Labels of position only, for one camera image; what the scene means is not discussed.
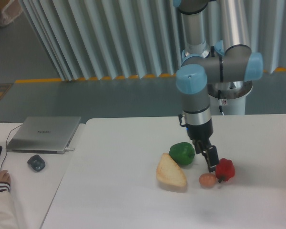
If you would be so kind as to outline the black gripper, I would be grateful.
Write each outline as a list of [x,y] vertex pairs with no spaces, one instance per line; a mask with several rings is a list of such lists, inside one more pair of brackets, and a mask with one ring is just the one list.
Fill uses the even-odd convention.
[[213,123],[212,120],[202,124],[202,125],[190,125],[186,124],[187,134],[192,140],[195,147],[196,154],[204,155],[208,171],[214,172],[216,166],[218,165],[218,154],[216,146],[212,145],[208,140],[213,134]]

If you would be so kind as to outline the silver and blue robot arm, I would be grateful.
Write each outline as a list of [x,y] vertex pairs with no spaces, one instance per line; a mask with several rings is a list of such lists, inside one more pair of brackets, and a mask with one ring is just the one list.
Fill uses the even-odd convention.
[[221,0],[223,39],[208,46],[204,13],[206,0],[175,0],[181,14],[185,49],[176,73],[176,87],[181,95],[179,122],[185,127],[197,153],[206,160],[209,172],[219,163],[217,149],[210,143],[213,133],[209,87],[213,84],[243,82],[251,84],[263,75],[263,57],[252,52],[244,3]]

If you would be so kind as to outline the white striped sleeve forearm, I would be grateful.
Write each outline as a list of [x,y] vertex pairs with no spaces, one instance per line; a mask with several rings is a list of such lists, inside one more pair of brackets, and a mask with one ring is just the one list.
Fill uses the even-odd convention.
[[16,210],[10,194],[10,184],[0,182],[0,229],[18,228]]

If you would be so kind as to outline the person's hand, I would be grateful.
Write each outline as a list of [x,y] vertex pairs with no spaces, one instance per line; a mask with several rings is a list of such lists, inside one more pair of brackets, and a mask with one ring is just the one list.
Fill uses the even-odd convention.
[[0,171],[0,183],[7,183],[9,185],[11,184],[11,177],[8,173],[8,170]]

